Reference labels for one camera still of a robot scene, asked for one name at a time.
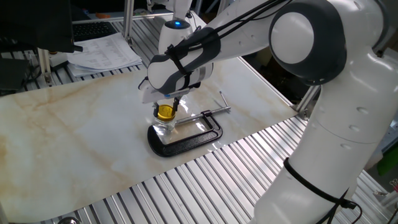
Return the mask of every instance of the keyboard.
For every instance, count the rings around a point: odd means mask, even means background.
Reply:
[[[74,24],[72,27],[75,42],[106,37],[107,35],[117,33],[110,22]]]

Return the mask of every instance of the computer monitor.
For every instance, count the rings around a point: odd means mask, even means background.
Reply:
[[[57,52],[74,45],[70,0],[1,0],[0,37]]]

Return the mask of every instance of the gold cap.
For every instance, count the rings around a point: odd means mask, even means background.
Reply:
[[[157,119],[161,121],[172,121],[175,117],[173,108],[169,105],[160,105],[159,111],[157,112]]]

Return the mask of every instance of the black strap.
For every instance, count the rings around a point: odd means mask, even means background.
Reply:
[[[167,48],[166,54],[170,56],[170,59],[174,62],[175,66],[177,66],[178,70],[182,75],[184,75],[184,85],[179,90],[183,90],[189,86],[190,76],[192,72],[187,72],[184,66],[182,66],[180,59],[178,59],[177,54],[175,53],[174,46],[170,45]]]
[[[293,167],[290,165],[289,158],[285,159],[284,165],[285,165],[287,172],[292,174],[292,176],[296,180],[298,180],[302,185],[304,185],[306,188],[311,190],[313,193],[317,194],[319,197],[324,198],[325,200],[328,200],[329,202],[333,202],[335,204],[330,209],[330,211],[323,218],[321,218],[321,220],[319,220],[319,222],[317,222],[316,224],[322,224],[326,220],[328,220],[327,224],[331,224],[331,221],[332,221],[333,217],[335,216],[335,213],[339,206],[342,206],[343,208],[350,208],[350,209],[354,209],[356,207],[356,203],[354,203],[350,200],[344,199],[345,195],[347,194],[348,189],[346,190],[346,192],[344,192],[344,194],[340,198],[335,198],[335,197],[331,196],[330,194],[325,193],[324,191],[320,190],[318,187],[314,186],[313,184],[308,182],[306,179],[304,179],[304,177],[302,177],[298,172],[296,172],[296,170],[294,170]]]
[[[328,200],[329,202],[333,202],[335,204],[341,205],[343,208],[350,208],[354,209],[355,204],[351,202],[350,200],[344,199],[344,198],[335,198],[331,196],[328,193],[325,193],[324,191],[320,190],[316,186],[312,185],[310,182],[305,180],[296,170],[293,169],[293,167],[289,164],[289,158],[286,158],[284,161],[285,168],[287,172],[292,174],[296,180],[298,180],[302,185],[304,185],[306,188],[311,190],[312,192],[316,193],[319,197],[324,198],[325,200]]]
[[[170,59],[174,62],[175,66],[177,66],[178,70],[181,72],[182,75],[188,74],[184,66],[182,66],[180,59],[178,59],[177,54],[174,50],[174,46],[172,44],[169,47],[167,47],[166,54],[170,56]]]

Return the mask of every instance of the marble-patterned mat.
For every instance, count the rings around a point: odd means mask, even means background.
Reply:
[[[171,158],[147,143],[152,105],[137,86],[146,71],[0,98],[0,202],[10,222],[39,222],[89,205],[212,150],[283,121],[293,111],[238,58],[215,64],[210,79],[184,96],[177,119],[224,105],[216,142]],[[190,134],[193,122],[176,129]]]

